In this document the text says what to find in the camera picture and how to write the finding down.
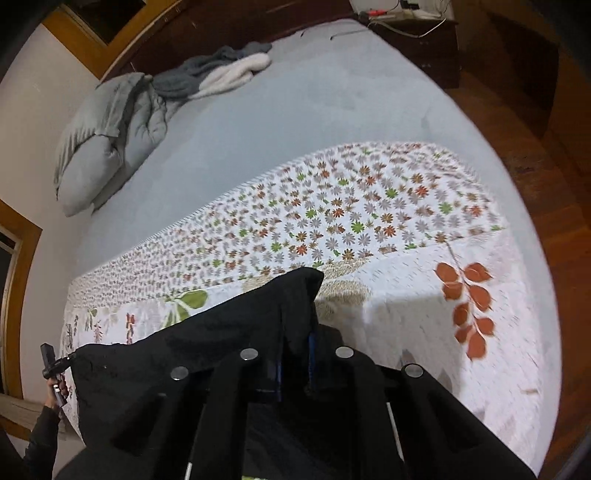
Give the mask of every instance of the light blue bedsheet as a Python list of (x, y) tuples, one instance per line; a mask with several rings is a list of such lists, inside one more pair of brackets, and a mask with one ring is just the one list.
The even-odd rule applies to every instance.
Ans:
[(351, 21), (274, 43), (272, 65), (230, 93), (195, 100), (172, 118), (164, 141), (95, 213), (76, 273), (117, 257), (220, 194), (284, 162), (346, 142), (425, 141), (472, 166), (511, 224), (540, 312), (545, 367), (539, 471), (558, 407), (560, 332), (547, 264), (531, 219), (494, 150), (456, 104), (418, 68)]

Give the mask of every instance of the gray blanket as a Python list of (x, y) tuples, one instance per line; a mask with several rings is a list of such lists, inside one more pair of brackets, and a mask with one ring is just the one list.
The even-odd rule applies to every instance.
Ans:
[(163, 140), (181, 102), (158, 96), (150, 80), (129, 73), (101, 84), (66, 127), (54, 175), (66, 216), (100, 208)]
[(180, 67), (154, 76), (152, 85), (161, 97), (166, 99), (185, 99), (199, 91), (203, 79), (215, 68), (229, 65), (255, 53), (267, 53), (270, 43), (250, 42), (241, 50), (222, 47), (213, 55), (199, 55), (186, 60)]

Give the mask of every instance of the orange leaf pattern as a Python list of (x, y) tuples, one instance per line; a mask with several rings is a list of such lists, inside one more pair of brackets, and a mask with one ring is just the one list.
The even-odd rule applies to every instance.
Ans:
[(495, 324), (490, 318), (476, 319), (478, 329), (484, 335), (493, 335), (495, 331)]
[(491, 307), (491, 294), (484, 287), (470, 285), (470, 296), (481, 312), (485, 312)]
[(469, 312), (470, 304), (468, 302), (460, 303), (453, 309), (453, 323), (458, 327), (464, 325), (468, 319)]
[(492, 278), (488, 270), (480, 263), (471, 263), (468, 265), (464, 268), (464, 275), (468, 280), (475, 282), (482, 282)]
[(468, 335), (471, 335), (474, 332), (474, 330), (474, 325), (469, 325), (465, 328), (460, 328), (456, 330), (456, 340), (460, 343), (466, 343)]
[(467, 299), (453, 309), (453, 324), (459, 327), (454, 336), (462, 345), (468, 342), (466, 355), (470, 360), (484, 358), (486, 355), (484, 335), (492, 336), (495, 324), (488, 317), (476, 317), (475, 309), (481, 312), (489, 310), (492, 298), (487, 289), (470, 282), (486, 282), (492, 278), (491, 275), (480, 263), (472, 263), (464, 269), (458, 265), (456, 270), (442, 262), (437, 265), (435, 273), (443, 282), (441, 289), (446, 300), (460, 300), (464, 292), (467, 292)]
[(437, 265), (435, 273), (439, 277), (439, 280), (445, 283), (456, 282), (459, 278), (456, 269), (446, 263), (440, 263)]
[(470, 337), (466, 355), (470, 360), (483, 358), (486, 355), (486, 340), (484, 340), (484, 337), (479, 332), (475, 332)]
[(125, 317), (125, 329), (127, 330), (127, 334), (125, 336), (125, 343), (127, 345), (131, 345), (134, 342), (135, 315), (131, 315), (128, 313)]
[(461, 282), (443, 284), (443, 294), (446, 300), (458, 300), (462, 296), (464, 285)]

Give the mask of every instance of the wooden nightstand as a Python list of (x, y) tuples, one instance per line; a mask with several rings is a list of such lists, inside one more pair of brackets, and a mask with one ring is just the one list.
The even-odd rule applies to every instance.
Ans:
[[(440, 20), (398, 20), (387, 23), (397, 30), (422, 35), (439, 24)], [(441, 88), (458, 88), (460, 59), (456, 25), (457, 22), (446, 20), (423, 38), (406, 37), (381, 25), (371, 25), (369, 28), (429, 75)]]

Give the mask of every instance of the white cable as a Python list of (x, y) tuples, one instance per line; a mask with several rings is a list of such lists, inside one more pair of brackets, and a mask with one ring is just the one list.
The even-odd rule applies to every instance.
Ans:
[(403, 32), (402, 30), (398, 30), (397, 28), (391, 27), (390, 25), (388, 25), (387, 23), (384, 23), (380, 20), (372, 20), (369, 22), (368, 27), (370, 27), (371, 25), (381, 25), (384, 28), (387, 28), (388, 30), (397, 33), (399, 35), (404, 35), (405, 37), (410, 37), (410, 38), (423, 38), (426, 37), (427, 35), (429, 35), (432, 31), (438, 29), (439, 27), (441, 27), (441, 25), (443, 25), (445, 23), (445, 20), (447, 20), (446, 18), (444, 18), (443, 20), (441, 20), (437, 25), (435, 25), (431, 30), (425, 32), (424, 34), (421, 35), (414, 35), (412, 33), (407, 33), (407, 32)]

